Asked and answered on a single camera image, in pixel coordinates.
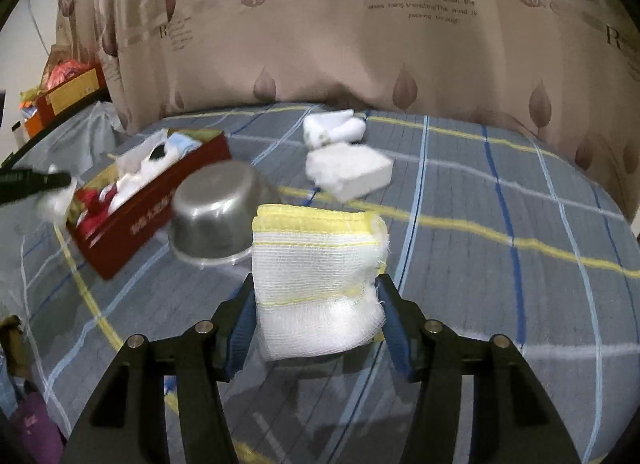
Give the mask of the printed wet wipe packet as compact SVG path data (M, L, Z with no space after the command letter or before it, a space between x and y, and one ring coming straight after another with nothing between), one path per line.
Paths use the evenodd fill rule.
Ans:
M146 158L148 158L152 150L160 143L164 143L168 137L167 129L160 129L146 137L140 144L134 146L131 150L115 158L115 165L118 175L125 176L127 173L137 172Z

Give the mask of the white socks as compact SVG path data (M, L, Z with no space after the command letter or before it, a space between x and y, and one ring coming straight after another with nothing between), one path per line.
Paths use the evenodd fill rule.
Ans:
M352 109L316 112L303 120L303 138L308 150L333 143L356 143L363 139L366 122Z

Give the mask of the red plastic bag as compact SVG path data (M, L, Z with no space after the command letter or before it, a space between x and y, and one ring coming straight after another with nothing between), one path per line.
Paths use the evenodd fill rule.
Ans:
M75 60L74 58L63 60L63 62L54 65L50 69L46 80L46 89L52 90L67 80L71 80L82 74L88 68L89 66L87 64L80 63L79 60Z

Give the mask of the translucent plastic cover sheet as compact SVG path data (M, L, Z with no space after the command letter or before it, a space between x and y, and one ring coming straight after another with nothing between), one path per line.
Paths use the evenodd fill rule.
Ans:
M79 177L107 153L114 152L125 139L116 107L110 102L96 102L40 139L32 139L6 160L6 167L47 171L55 165Z

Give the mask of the red gold tin tray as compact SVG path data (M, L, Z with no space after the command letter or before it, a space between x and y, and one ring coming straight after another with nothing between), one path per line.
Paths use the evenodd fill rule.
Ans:
M77 199L80 189L101 190L120 178L115 161L75 191L66 229L79 251L96 273L110 280L153 234L171 218L171 197L178 185L202 167L226 161L231 157L224 132L217 129L167 129L168 137L175 132L190 135L202 142L199 149L179 160L148 185L110 213L89 237L76 231L76 222L83 205Z

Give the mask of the light blue towel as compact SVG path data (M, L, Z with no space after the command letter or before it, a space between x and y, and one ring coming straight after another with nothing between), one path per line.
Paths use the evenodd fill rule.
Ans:
M172 135L169 135L166 144L172 151L176 151L179 158L183 158L189 153L199 149L202 142L190 137L190 135L175 132Z

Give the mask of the steel bowl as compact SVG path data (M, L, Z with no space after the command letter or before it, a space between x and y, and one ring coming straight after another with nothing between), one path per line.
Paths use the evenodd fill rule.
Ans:
M276 187L244 161L221 161L195 171L171 202L169 244L195 267L216 267L250 257L258 207L279 204Z

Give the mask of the red fabric pouch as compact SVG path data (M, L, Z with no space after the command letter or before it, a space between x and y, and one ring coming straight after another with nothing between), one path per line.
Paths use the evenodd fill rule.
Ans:
M106 220L110 206L117 195L115 183L98 189L80 189L77 199L84 206L76 222L76 231L82 237L89 237Z

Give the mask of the white plastic bag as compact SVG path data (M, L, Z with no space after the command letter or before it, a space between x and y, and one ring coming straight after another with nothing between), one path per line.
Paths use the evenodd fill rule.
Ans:
M45 191L37 198L37 215L43 221L60 227L67 220L70 205L72 205L74 194L78 187L78 179L72 176L70 172L58 169L55 164L50 164L48 173L50 176L66 176L68 182L59 189Z

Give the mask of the beige leaf print curtain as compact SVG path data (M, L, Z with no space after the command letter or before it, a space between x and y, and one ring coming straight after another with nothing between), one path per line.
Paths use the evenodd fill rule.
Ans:
M537 138L639 208L639 31L620 0L58 0L126 130L320 102Z

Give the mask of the white foam block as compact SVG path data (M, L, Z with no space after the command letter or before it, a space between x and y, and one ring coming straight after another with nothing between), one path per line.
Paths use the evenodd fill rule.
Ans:
M339 202L366 196L392 182L393 159L362 144L333 143L306 157L306 177Z

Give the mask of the red yellow cardboard box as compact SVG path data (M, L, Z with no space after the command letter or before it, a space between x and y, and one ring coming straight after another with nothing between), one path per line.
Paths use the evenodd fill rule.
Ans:
M25 130L30 139L51 128L58 120L70 116L86 107L100 96L107 95L106 82L99 65L94 65L55 88L35 98L35 114L25 121Z

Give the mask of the white fluffy plush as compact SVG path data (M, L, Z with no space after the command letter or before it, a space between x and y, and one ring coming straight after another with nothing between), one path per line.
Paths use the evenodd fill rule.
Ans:
M158 144L151 154L141 161L137 171L126 173L117 180L117 192L110 202L108 212L114 213L118 210L145 185L148 185L175 164L179 158L180 153L176 146L170 145L168 142Z

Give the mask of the white yellow mesh cloth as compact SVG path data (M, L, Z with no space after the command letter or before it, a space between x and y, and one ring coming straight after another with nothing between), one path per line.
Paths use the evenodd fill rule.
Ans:
M252 232L265 359L340 354L380 335L385 313L375 279L386 269L388 232L377 213L267 204Z

